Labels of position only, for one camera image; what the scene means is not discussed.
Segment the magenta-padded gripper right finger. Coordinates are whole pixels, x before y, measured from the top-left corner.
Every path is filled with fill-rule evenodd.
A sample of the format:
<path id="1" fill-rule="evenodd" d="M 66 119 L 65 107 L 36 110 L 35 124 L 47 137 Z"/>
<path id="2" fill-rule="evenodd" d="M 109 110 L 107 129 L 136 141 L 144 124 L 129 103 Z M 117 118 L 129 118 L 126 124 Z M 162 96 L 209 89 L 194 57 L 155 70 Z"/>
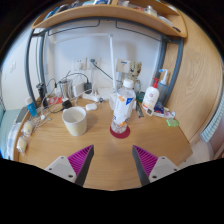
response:
<path id="1" fill-rule="evenodd" d="M 157 157 L 136 145 L 132 147 L 132 156 L 142 186 L 146 186 L 179 170 L 166 156 Z"/>

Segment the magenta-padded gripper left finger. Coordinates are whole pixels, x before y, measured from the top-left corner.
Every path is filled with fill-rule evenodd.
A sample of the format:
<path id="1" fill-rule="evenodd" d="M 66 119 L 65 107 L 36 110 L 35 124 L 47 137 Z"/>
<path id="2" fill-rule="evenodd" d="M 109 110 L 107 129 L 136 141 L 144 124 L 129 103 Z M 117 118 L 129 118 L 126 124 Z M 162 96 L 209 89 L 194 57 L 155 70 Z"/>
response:
<path id="1" fill-rule="evenodd" d="M 68 157 L 59 156 L 46 168 L 46 171 L 78 186 L 83 186 L 93 156 L 94 146 L 90 145 Z"/>

